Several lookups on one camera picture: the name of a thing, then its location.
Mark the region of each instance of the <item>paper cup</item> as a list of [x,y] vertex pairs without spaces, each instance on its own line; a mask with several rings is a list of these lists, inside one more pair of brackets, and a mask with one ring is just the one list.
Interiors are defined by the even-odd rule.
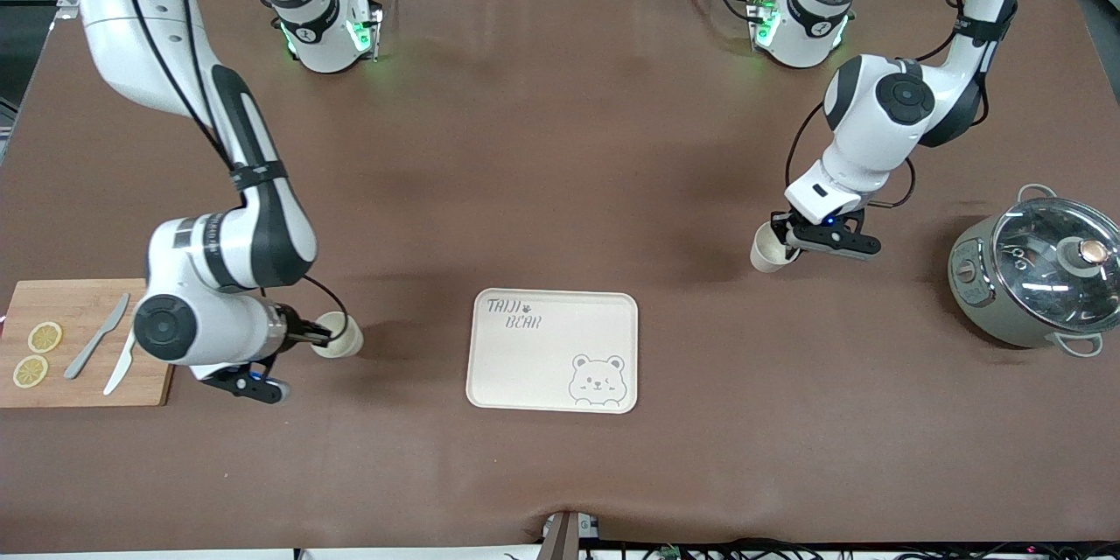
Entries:
[[785,245],[777,240],[769,223],[764,222],[750,245],[750,264],[763,273],[773,273],[791,262],[785,258]]
[[[330,336],[334,337],[340,329],[343,329],[343,323],[346,321],[344,317],[346,317],[344,314],[330,311],[328,314],[324,314],[315,321],[319,326],[329,328]],[[358,328],[357,323],[354,321],[353,317],[351,317],[349,325],[346,327],[346,333],[344,333],[342,337],[329,342],[326,348],[320,348],[319,346],[311,347],[315,348],[315,353],[320,357],[344,358],[356,355],[356,353],[358,353],[362,348],[362,342],[364,342],[364,337],[362,337],[362,329]]]

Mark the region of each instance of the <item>brown table surface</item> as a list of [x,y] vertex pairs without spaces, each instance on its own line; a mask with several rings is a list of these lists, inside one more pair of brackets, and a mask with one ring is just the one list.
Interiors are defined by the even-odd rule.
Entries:
[[[878,260],[776,276],[748,252],[785,208],[792,134],[852,54],[936,46],[941,0],[857,0],[848,40],[804,71],[753,54],[718,0],[385,2],[382,60],[316,76],[256,0],[203,0],[361,357],[293,349],[283,405],[179,370],[162,409],[0,412],[0,550],[517,543],[560,510],[652,540],[1120,538],[1120,339],[1092,361],[1001,347],[943,269],[1027,181],[1120,216],[1120,118],[1075,0],[1021,0],[989,121],[917,150],[913,202],[869,213]],[[816,120],[795,170],[828,141]],[[113,93],[59,22],[0,170],[0,298],[20,278],[139,277],[157,224],[234,204],[190,122]],[[473,408],[488,286],[636,298],[634,411]]]

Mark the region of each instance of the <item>silver knife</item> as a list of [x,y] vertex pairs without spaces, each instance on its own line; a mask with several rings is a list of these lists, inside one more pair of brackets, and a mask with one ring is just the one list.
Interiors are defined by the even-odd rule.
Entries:
[[101,329],[93,336],[93,339],[90,339],[85,348],[82,349],[82,353],[74,357],[69,367],[63,373],[64,379],[74,380],[82,373],[82,368],[90,361],[93,351],[97,349],[97,344],[105,337],[105,334],[112,333],[116,328],[116,325],[120,324],[121,318],[124,317],[124,309],[129,308],[129,297],[131,296],[128,293],[121,296],[121,301],[116,302],[116,308],[113,309],[113,312],[109,314],[109,319],[105,320],[105,324],[101,325]]
[[124,347],[121,348],[121,357],[116,360],[116,367],[113,368],[113,373],[109,376],[109,383],[105,384],[105,391],[102,392],[104,395],[113,393],[116,385],[121,384],[121,380],[129,372],[129,367],[132,366],[132,346],[136,345],[137,334],[129,330],[129,338],[124,340]]

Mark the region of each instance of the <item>pot handle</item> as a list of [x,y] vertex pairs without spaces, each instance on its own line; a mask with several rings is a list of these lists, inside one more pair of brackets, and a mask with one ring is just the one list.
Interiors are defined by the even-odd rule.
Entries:
[[[1101,349],[1104,347],[1104,339],[1101,338],[1100,334],[1051,333],[1046,337],[1058,348],[1062,348],[1063,353],[1077,358],[1092,358],[1101,354]],[[1068,342],[1092,342],[1093,349],[1090,349],[1088,353],[1079,353],[1076,349],[1070,347]]]
[[1037,190],[1038,193],[1042,193],[1044,197],[1057,197],[1057,193],[1054,193],[1054,189],[1051,188],[1051,186],[1044,186],[1040,184],[1028,184],[1027,186],[1024,186],[1023,188],[1019,189],[1019,195],[1016,197],[1016,202],[1019,202],[1019,204],[1021,204],[1023,194],[1028,190]]

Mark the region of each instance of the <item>lemon slice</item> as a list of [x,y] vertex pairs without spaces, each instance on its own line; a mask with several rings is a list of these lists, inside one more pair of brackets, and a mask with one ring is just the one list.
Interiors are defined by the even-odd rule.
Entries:
[[48,365],[47,360],[39,355],[24,357],[11,373],[11,380],[21,390],[34,388],[47,377]]
[[63,340],[63,327],[55,321],[44,321],[27,336],[27,347],[32,353],[45,354],[58,347]]

